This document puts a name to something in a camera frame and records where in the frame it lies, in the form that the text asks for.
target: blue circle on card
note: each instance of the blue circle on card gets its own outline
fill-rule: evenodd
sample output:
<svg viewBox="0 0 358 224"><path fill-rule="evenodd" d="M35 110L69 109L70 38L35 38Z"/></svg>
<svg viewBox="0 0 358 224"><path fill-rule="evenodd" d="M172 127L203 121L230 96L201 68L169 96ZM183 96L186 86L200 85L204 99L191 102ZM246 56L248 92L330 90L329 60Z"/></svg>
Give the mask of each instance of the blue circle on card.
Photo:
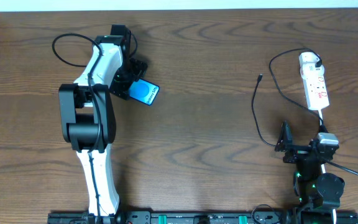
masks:
<svg viewBox="0 0 358 224"><path fill-rule="evenodd" d="M139 83L136 88L131 92L131 97L134 98L143 98L149 94L149 86L145 83Z"/></svg>

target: white wall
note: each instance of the white wall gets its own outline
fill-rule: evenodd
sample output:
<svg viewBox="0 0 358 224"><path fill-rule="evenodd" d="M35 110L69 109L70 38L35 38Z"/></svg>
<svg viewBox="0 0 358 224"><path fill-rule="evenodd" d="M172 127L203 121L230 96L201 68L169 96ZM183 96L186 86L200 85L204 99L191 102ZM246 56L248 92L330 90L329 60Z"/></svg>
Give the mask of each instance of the white wall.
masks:
<svg viewBox="0 0 358 224"><path fill-rule="evenodd" d="M358 7L358 0L0 0L0 12Z"/></svg>

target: power strip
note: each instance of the power strip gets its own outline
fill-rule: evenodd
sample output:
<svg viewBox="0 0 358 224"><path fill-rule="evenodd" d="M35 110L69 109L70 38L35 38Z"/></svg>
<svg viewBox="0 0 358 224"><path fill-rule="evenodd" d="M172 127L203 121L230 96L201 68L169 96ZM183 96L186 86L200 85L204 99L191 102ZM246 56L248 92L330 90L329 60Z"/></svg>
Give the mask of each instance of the power strip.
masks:
<svg viewBox="0 0 358 224"><path fill-rule="evenodd" d="M300 72L309 110L321 110L329 106L324 65L316 68L318 61L319 58L312 52L304 52L299 56Z"/></svg>

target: green indicator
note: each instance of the green indicator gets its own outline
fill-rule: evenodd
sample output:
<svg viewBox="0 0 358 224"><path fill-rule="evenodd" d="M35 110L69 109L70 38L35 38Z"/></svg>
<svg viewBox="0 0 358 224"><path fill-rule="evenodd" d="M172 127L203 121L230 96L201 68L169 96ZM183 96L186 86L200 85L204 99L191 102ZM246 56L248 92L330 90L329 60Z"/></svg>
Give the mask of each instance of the green indicator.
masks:
<svg viewBox="0 0 358 224"><path fill-rule="evenodd" d="M166 215L158 216L158 224L167 224L167 216Z"/></svg>
<svg viewBox="0 0 358 224"><path fill-rule="evenodd" d="M247 217L245 215L240 215L239 222L240 222L240 224L247 224L248 223Z"/></svg>

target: wooden tabletop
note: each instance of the wooden tabletop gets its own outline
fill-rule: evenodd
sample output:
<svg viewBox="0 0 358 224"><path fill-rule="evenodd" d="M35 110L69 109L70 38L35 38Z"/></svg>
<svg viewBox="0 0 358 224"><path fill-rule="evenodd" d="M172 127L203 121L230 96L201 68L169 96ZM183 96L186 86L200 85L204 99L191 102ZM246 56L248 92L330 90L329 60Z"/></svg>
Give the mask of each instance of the wooden tabletop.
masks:
<svg viewBox="0 0 358 224"><path fill-rule="evenodd" d="M334 162L358 170L358 9L109 11L0 13L0 223L45 223L47 213L88 208L82 166L62 137L58 88L82 68L51 49L60 34L95 38L111 24L136 35L146 80L160 85L153 106L112 96L117 135L114 182L124 207L153 210L252 210L298 204L295 165L258 137L278 138L283 120L295 142L308 144L318 120L285 101L269 60L298 47L324 60L330 106L327 128L340 140ZM63 58L86 64L89 43L66 38ZM306 104L299 53L273 70L284 94ZM346 181L341 209L358 212L358 177L327 166Z"/></svg>

